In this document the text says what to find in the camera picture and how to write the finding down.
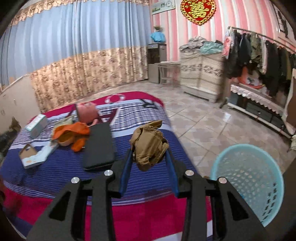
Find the orange plastic bag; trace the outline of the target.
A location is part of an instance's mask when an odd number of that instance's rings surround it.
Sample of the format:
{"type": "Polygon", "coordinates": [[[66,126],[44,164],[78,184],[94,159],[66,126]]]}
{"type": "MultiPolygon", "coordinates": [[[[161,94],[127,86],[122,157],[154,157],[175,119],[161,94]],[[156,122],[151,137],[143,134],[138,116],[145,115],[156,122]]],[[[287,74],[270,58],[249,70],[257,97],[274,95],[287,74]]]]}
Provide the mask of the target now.
{"type": "Polygon", "coordinates": [[[90,127],[81,122],[76,122],[71,125],[64,125],[56,128],[52,140],[57,141],[57,138],[62,134],[72,132],[75,136],[74,142],[70,145],[73,152],[79,152],[85,146],[90,135],[90,127]]]}

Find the light blue laundry basket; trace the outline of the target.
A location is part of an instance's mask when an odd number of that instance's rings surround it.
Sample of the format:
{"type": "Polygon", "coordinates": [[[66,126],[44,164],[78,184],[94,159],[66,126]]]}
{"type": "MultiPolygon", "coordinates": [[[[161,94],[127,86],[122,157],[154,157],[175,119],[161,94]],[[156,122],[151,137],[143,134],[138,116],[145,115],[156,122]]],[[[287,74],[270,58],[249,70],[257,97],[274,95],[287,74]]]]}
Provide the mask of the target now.
{"type": "Polygon", "coordinates": [[[250,206],[264,227],[278,214],[285,185],[281,170],[269,153],[250,144],[224,149],[215,159],[210,178],[226,178],[250,206]]]}

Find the black flat case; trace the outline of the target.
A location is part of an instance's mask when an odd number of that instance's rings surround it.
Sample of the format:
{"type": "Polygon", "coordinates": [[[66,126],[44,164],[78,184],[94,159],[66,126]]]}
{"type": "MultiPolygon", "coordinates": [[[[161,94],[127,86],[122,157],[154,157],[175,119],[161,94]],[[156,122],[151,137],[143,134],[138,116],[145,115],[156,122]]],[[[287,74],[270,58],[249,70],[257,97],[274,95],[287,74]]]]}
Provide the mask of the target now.
{"type": "Polygon", "coordinates": [[[86,171],[109,169],[115,161],[115,144],[109,123],[90,127],[90,136],[85,143],[82,167],[86,171]]]}

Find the brown cardboard piece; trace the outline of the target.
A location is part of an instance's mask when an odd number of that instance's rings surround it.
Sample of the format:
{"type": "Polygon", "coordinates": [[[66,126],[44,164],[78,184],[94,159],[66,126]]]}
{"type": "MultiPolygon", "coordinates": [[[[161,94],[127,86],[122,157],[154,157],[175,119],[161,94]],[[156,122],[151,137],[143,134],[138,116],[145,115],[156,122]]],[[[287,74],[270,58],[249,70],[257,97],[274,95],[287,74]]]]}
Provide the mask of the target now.
{"type": "Polygon", "coordinates": [[[30,158],[31,156],[34,156],[37,153],[38,151],[31,144],[26,144],[19,152],[19,157],[22,160],[24,158],[30,158]]]}

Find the striped blue red bedspread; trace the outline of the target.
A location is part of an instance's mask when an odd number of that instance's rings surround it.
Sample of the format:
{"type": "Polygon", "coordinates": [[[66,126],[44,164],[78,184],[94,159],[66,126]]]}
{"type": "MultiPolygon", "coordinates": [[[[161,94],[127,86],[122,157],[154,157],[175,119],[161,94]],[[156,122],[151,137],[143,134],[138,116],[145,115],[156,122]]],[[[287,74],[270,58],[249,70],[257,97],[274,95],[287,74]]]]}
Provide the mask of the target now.
{"type": "MultiPolygon", "coordinates": [[[[130,139],[136,128],[151,121],[161,121],[160,128],[168,141],[174,159],[194,170],[182,144],[174,134],[162,100],[145,92],[132,91],[96,99],[95,107],[104,122],[110,125],[112,151],[116,161],[122,160],[130,149],[130,139]]],[[[110,168],[102,157],[85,164],[84,152],[70,147],[58,147],[44,163],[25,168],[20,151],[26,145],[41,150],[49,144],[54,125],[69,114],[76,114],[69,105],[48,111],[48,125],[32,138],[22,129],[11,144],[1,166],[4,185],[3,210],[9,221],[27,235],[39,216],[58,192],[73,178],[87,180],[110,168]]],[[[180,240],[185,219],[186,200],[176,198],[165,162],[147,172],[132,165],[127,189],[120,199],[112,199],[113,220],[117,240],[180,240]]]]}

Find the beige bowl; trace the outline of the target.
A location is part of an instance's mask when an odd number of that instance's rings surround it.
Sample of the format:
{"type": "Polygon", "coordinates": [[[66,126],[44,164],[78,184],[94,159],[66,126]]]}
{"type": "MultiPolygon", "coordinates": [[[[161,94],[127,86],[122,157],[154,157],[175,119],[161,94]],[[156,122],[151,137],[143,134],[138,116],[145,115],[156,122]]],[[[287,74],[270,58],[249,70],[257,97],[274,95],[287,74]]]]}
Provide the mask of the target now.
{"type": "Polygon", "coordinates": [[[75,136],[72,132],[64,133],[57,138],[58,144],[62,147],[71,145],[74,142],[74,140],[75,140],[75,136]]]}

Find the teal white tissue box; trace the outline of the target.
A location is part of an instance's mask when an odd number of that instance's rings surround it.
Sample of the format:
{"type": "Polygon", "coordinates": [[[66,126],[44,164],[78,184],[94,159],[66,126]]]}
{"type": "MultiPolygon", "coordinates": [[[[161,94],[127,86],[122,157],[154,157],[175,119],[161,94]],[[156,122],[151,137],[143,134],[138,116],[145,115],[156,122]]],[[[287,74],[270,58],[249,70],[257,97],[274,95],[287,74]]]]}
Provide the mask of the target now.
{"type": "Polygon", "coordinates": [[[31,138],[36,138],[48,125],[48,119],[44,114],[37,115],[25,129],[29,132],[31,138]]]}

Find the low shelf with lace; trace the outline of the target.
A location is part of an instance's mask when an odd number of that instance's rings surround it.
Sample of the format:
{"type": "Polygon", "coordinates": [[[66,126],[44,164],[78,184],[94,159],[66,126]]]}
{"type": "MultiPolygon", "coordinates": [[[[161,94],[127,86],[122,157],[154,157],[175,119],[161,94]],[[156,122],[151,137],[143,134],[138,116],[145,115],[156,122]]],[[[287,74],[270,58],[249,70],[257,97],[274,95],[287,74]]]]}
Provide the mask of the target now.
{"type": "Polygon", "coordinates": [[[284,107],[256,89],[237,83],[231,84],[227,105],[251,116],[287,138],[295,134],[295,127],[283,120],[284,107]]]}

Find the beige side cabinet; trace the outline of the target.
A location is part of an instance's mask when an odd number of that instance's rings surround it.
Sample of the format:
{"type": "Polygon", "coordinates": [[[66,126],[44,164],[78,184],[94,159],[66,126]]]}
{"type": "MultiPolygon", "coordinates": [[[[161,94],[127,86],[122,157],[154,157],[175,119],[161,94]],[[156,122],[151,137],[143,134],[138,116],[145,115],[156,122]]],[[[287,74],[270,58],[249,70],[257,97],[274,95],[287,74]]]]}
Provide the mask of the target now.
{"type": "Polygon", "coordinates": [[[29,75],[24,75],[10,84],[1,93],[0,104],[1,133],[8,130],[12,118],[15,118],[23,128],[41,113],[29,75]]]}

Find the cabinet with patterned cover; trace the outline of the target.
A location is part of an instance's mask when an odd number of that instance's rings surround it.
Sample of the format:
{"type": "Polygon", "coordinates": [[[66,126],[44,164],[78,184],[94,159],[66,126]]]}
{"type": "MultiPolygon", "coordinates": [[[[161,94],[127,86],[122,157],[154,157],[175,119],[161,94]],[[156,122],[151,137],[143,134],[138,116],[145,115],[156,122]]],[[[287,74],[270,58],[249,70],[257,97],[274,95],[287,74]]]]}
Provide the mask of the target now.
{"type": "Polygon", "coordinates": [[[215,103],[223,94],[221,53],[202,54],[197,50],[180,53],[180,86],[190,95],[215,103]]]}

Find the clothes rack with garments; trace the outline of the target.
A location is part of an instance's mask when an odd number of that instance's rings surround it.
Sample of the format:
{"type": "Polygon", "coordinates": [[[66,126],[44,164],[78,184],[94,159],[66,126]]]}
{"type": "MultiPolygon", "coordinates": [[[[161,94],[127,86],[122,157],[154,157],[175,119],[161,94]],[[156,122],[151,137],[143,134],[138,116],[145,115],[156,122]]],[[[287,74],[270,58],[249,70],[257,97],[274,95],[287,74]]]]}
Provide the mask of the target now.
{"type": "Polygon", "coordinates": [[[295,51],[266,35],[229,26],[222,59],[226,83],[221,106],[230,101],[235,86],[237,94],[274,112],[283,111],[292,93],[295,51]]]}

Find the pile of folded clothes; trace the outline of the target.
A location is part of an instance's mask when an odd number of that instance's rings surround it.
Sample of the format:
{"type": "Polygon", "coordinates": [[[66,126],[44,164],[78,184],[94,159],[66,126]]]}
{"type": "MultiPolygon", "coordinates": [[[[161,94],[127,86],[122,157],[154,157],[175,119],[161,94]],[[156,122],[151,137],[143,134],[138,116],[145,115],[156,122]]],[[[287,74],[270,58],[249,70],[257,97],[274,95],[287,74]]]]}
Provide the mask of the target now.
{"type": "Polygon", "coordinates": [[[223,50],[223,43],[220,41],[207,41],[205,38],[197,36],[189,39],[187,44],[181,45],[179,50],[180,52],[195,51],[202,55],[219,54],[223,50]]]}

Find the grey water dispenser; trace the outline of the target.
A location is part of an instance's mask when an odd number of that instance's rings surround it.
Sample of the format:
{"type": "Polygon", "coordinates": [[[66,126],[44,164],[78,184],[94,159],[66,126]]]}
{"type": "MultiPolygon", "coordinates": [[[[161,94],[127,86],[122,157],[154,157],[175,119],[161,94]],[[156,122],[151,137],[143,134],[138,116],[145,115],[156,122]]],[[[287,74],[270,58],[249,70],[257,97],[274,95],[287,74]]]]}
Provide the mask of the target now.
{"type": "Polygon", "coordinates": [[[152,43],[147,46],[147,63],[149,81],[160,83],[158,64],[167,61],[167,45],[164,43],[152,43]]]}

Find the red gold heart decoration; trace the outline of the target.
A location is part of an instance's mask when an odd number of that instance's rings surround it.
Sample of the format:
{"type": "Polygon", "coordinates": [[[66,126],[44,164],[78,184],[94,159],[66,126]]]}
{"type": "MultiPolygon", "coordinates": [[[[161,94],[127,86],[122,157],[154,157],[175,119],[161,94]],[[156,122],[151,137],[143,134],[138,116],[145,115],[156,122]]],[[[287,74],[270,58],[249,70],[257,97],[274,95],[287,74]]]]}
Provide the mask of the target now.
{"type": "Polygon", "coordinates": [[[216,11],[214,0],[183,0],[180,6],[183,16],[196,25],[203,25],[216,11]]]}

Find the framed landscape picture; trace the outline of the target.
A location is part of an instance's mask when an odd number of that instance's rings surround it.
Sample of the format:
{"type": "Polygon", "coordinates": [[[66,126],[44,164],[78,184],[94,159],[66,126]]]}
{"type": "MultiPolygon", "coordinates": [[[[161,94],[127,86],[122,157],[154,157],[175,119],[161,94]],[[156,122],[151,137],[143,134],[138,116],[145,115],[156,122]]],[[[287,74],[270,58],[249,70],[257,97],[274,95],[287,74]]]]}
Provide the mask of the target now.
{"type": "Polygon", "coordinates": [[[155,3],[152,3],[152,15],[156,15],[165,11],[170,11],[175,8],[175,0],[159,0],[155,3]]]}

